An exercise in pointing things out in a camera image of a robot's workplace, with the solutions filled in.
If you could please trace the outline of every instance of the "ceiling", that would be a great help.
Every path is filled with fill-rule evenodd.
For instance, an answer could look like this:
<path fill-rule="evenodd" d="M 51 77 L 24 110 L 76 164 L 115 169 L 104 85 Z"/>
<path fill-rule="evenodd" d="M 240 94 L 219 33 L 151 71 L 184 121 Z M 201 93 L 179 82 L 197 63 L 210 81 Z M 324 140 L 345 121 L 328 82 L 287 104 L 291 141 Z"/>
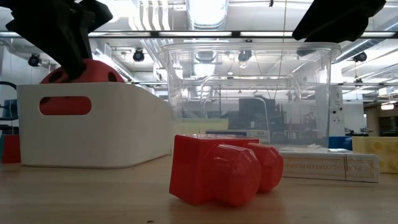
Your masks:
<path fill-rule="evenodd" d="M 105 2 L 112 10 L 116 19 L 112 22 L 105 24 L 100 27 L 97 31 L 110 31 L 110 30 L 133 30 L 136 26 L 132 26 L 132 12 L 133 5 L 131 0 L 100 0 Z M 141 19 L 144 20 L 144 5 L 140 5 Z M 248 0 L 229 0 L 228 13 L 226 16 L 226 30 L 294 30 L 301 18 L 311 5 L 311 0 L 289 0 L 285 1 L 274 1 L 274 6 L 269 7 L 269 1 L 248 1 Z M 150 29 L 155 29 L 155 25 L 152 22 L 153 19 L 153 8 L 152 1 L 149 1 L 149 11 L 147 18 L 149 20 Z M 159 8 L 159 16 L 163 14 L 162 8 Z M 2 30 L 6 30 L 5 24 L 12 19 L 8 9 L 0 8 L 0 27 Z M 376 16 L 370 18 L 367 30 L 381 31 L 386 29 L 388 23 L 398 23 L 398 1 L 387 1 L 386 6 Z M 187 30 L 188 19 L 185 1 L 181 0 L 169 0 L 169 19 L 168 23 L 172 30 Z M 393 27 L 392 30 L 398 31 L 398 26 Z M 30 53 L 39 52 L 39 50 L 33 47 L 30 43 L 22 39 L 7 39 L 6 41 L 11 44 L 16 53 L 21 56 L 28 57 Z M 229 42 L 244 42 L 244 39 L 229 39 Z M 167 41 L 160 40 L 140 40 L 140 39 L 95 39 L 91 40 L 92 49 L 102 49 L 106 44 L 112 49 L 112 57 L 118 61 L 126 70 L 132 73 L 136 81 L 159 81 L 154 75 L 154 58 L 155 54 L 159 53 L 159 49 L 162 45 L 183 42 L 182 39 L 174 39 Z M 295 42 L 294 39 L 254 39 L 253 42 Z M 356 45 L 363 42 L 358 40 L 355 43 L 343 42 L 341 48 L 343 53 L 352 49 Z M 143 62 L 135 62 L 132 59 L 132 55 L 136 48 L 144 48 L 146 53 L 146 59 Z M 398 58 L 398 40 L 389 39 L 378 43 L 364 52 L 367 54 L 368 59 L 365 62 L 359 62 L 356 65 L 353 61 L 344 60 L 338 65 L 342 71 L 341 82 L 352 82 L 357 75 L 366 76 L 372 72 L 382 70 L 384 68 L 393 66 L 396 64 L 396 58 Z M 51 58 L 43 55 L 44 58 L 51 60 Z M 273 63 L 280 58 L 277 55 L 270 57 L 258 58 L 258 61 L 262 61 L 264 69 L 266 66 L 273 66 Z M 231 67 L 229 61 L 223 63 L 222 66 L 217 66 L 218 73 L 225 73 L 229 71 Z M 284 67 L 287 70 L 292 71 L 295 65 L 292 67 Z M 237 73 L 239 67 L 233 67 L 232 72 Z M 389 72 L 374 78 L 369 78 L 367 82 L 394 82 L 394 77 L 398 77 L 398 72 L 395 70 L 389 70 Z M 366 88 L 358 90 L 357 93 L 369 93 L 375 88 Z"/>

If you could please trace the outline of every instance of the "table surface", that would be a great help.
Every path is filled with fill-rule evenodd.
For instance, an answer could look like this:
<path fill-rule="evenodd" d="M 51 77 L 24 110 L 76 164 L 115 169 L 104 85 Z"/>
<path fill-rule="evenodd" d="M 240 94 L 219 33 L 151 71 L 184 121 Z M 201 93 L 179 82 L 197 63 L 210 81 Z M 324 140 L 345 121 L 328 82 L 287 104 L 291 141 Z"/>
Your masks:
<path fill-rule="evenodd" d="M 398 175 L 379 184 L 283 178 L 242 208 L 169 194 L 170 156 L 113 170 L 4 166 L 0 223 L 397 223 Z"/>

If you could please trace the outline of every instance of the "red sphere with holes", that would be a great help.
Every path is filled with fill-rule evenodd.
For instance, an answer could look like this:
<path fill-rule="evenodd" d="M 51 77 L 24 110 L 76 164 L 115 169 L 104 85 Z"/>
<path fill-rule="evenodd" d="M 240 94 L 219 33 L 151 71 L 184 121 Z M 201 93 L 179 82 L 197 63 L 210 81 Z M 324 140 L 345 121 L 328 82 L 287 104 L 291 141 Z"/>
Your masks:
<path fill-rule="evenodd" d="M 121 82 L 124 80 L 109 65 L 92 59 L 84 59 L 86 70 L 80 77 L 71 80 L 65 69 L 60 67 L 47 75 L 40 84 L 54 83 L 99 83 Z M 84 115 L 91 110 L 91 101 L 84 96 L 45 97 L 40 101 L 40 111 L 44 115 Z"/>

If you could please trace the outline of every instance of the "transparent storage bin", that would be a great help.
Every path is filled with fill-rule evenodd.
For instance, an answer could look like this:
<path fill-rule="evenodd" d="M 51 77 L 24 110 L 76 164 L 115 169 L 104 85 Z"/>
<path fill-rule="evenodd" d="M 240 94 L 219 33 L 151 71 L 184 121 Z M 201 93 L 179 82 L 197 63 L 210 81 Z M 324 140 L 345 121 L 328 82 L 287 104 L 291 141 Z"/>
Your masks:
<path fill-rule="evenodd" d="M 330 67 L 339 53 L 331 43 L 167 45 L 160 58 L 174 134 L 258 133 L 287 150 L 326 147 Z"/>

